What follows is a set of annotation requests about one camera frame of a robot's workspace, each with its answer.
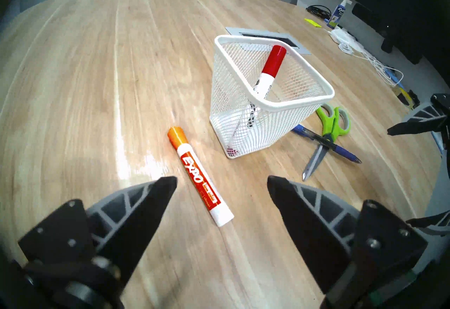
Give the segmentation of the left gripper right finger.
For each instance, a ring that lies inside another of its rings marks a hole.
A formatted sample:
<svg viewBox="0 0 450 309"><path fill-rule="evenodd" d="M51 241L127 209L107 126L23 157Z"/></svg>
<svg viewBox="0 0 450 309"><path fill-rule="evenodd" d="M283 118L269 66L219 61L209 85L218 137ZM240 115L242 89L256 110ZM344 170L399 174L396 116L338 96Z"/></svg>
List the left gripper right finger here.
<svg viewBox="0 0 450 309"><path fill-rule="evenodd" d="M325 295L320 308L376 308L428 243L375 200L360 210L337 195L280 176L267 189L310 273Z"/></svg>

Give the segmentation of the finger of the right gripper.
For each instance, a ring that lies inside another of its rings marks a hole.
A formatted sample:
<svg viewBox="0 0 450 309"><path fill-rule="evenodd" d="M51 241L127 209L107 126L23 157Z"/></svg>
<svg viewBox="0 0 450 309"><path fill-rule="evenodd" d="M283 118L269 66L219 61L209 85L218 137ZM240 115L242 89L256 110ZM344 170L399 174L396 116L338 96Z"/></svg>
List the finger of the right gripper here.
<svg viewBox="0 0 450 309"><path fill-rule="evenodd" d="M449 235L449 210L429 217L412 218L406 223L424 234L444 237Z"/></svg>
<svg viewBox="0 0 450 309"><path fill-rule="evenodd" d="M398 123L388 128L387 134L396 135L413 135L425 132L441 132L449 136L449 94L433 94L431 96L431 106L435 110L440 110L442 114L431 115L430 117L412 116L418 121L408 120Z"/></svg>

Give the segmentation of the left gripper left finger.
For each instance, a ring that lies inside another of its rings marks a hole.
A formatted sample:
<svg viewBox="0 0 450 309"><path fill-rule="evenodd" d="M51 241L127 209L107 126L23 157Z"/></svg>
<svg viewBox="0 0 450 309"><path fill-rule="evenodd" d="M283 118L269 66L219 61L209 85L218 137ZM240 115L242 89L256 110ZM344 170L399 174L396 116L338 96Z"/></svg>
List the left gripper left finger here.
<svg viewBox="0 0 450 309"><path fill-rule="evenodd" d="M121 295L177 188L175 176L107 195L89 208L65 202L18 245L24 282L51 307L123 307Z"/></svg>

